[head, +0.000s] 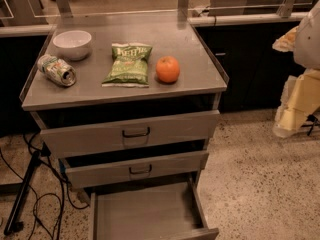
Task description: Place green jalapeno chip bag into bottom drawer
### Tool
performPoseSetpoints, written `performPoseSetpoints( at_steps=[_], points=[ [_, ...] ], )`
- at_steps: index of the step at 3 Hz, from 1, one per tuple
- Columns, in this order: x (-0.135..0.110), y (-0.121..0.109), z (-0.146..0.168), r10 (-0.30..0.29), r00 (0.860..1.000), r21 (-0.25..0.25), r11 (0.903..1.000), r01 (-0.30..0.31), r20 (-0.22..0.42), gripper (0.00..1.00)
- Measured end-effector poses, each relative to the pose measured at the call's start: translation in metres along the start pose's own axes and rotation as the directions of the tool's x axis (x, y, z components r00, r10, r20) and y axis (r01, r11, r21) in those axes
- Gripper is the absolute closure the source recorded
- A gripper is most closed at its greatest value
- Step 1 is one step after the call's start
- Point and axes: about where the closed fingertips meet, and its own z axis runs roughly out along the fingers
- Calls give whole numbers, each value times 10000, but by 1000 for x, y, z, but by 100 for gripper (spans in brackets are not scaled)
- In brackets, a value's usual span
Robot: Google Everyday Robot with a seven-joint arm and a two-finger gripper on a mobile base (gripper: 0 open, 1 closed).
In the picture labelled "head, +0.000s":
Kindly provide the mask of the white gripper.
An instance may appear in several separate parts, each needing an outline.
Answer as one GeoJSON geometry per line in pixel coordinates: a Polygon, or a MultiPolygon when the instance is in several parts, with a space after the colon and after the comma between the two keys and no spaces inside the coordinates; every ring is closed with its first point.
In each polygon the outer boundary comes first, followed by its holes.
{"type": "Polygon", "coordinates": [[[298,77],[289,76],[283,87],[273,133],[287,138],[297,133],[307,117],[320,108],[320,1],[302,19],[298,28],[278,38],[272,48],[293,52],[294,61],[307,69],[298,77]]]}

